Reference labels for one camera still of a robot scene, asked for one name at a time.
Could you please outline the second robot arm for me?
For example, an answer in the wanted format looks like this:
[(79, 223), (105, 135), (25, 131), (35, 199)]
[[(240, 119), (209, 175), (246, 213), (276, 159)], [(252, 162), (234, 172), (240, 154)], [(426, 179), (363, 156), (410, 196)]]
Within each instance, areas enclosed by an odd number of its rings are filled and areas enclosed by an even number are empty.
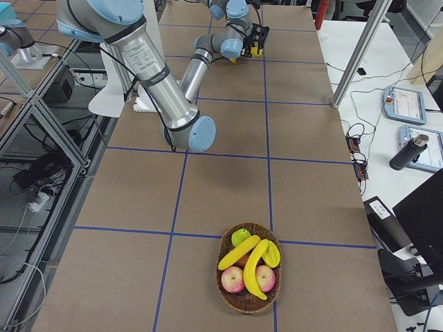
[(12, 57), (15, 68), (43, 70), (57, 51), (57, 46), (37, 43), (22, 20), (1, 22), (1, 52)]

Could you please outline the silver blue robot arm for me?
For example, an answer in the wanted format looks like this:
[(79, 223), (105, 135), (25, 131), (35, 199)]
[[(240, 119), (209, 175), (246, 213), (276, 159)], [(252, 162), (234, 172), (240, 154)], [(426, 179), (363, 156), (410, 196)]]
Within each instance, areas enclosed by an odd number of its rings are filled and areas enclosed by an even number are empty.
[(104, 42), (118, 49), (160, 110), (163, 137), (172, 149), (206, 151), (216, 136), (212, 118), (193, 103), (214, 57), (226, 59), (259, 55), (269, 27), (251, 21), (249, 11), (259, 1), (205, 1), (211, 16), (224, 18), (224, 31), (195, 39), (195, 53), (180, 82), (149, 37), (142, 1), (57, 1), (57, 25), (66, 36)]

